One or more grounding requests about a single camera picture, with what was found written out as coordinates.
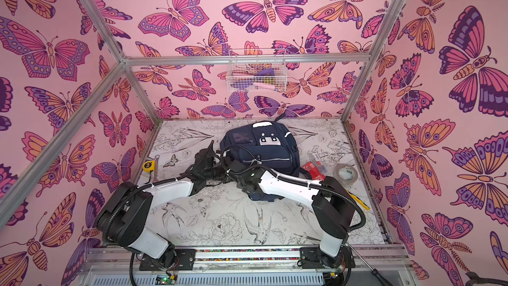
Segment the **red paper pack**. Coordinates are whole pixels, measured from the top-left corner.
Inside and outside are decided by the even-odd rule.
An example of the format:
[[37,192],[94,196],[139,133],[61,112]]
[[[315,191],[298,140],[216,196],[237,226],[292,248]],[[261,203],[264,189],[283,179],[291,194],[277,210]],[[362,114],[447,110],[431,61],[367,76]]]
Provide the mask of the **red paper pack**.
[[302,173],[306,177],[310,177],[312,180],[323,181],[325,176],[320,172],[318,166],[313,162],[308,162],[301,167]]

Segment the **clear plastic stationery case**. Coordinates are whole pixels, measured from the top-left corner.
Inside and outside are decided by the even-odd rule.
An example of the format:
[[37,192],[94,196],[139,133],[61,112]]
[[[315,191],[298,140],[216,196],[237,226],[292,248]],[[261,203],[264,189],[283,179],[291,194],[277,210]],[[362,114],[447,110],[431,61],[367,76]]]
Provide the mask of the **clear plastic stationery case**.
[[315,152],[309,153],[309,158],[316,168],[321,169],[323,172],[326,170],[324,163],[321,161],[319,154]]

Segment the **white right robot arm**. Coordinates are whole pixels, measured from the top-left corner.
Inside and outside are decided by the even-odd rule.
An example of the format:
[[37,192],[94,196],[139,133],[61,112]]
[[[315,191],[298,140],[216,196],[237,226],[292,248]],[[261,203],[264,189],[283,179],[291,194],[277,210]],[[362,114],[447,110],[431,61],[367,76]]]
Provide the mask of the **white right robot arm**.
[[220,165],[237,187],[253,201],[273,202],[289,199],[311,209],[323,231],[319,245],[319,261],[325,267],[337,268],[339,255],[352,231],[366,224],[366,216],[357,202],[333,177],[314,181],[275,171],[256,160],[243,163],[234,160],[229,146],[220,154]]

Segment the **navy blue student backpack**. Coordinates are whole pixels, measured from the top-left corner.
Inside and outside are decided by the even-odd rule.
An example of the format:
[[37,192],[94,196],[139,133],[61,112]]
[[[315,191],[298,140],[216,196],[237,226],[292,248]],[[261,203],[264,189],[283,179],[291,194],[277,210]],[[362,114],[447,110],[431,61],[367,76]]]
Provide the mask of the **navy blue student backpack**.
[[248,195],[251,200],[273,202],[287,198],[308,202],[308,194],[302,193],[298,185],[276,178],[278,175],[298,177],[300,171],[296,140],[288,128],[276,120],[265,120],[228,131],[220,143],[220,164],[227,174],[229,171],[226,168],[232,162],[264,170],[259,183],[264,193]]

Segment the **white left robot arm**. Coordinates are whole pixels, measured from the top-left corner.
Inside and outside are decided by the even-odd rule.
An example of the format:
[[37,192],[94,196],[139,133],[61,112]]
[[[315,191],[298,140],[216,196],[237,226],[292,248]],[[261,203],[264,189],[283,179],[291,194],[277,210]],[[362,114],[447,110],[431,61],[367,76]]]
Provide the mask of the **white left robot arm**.
[[215,152],[211,142],[194,156],[194,164],[176,178],[137,186],[120,185],[96,216],[94,226],[102,233],[103,246],[120,246],[132,255],[144,254],[155,265],[171,267],[176,261],[173,243],[150,229],[149,212],[173,200],[191,197],[213,178]]

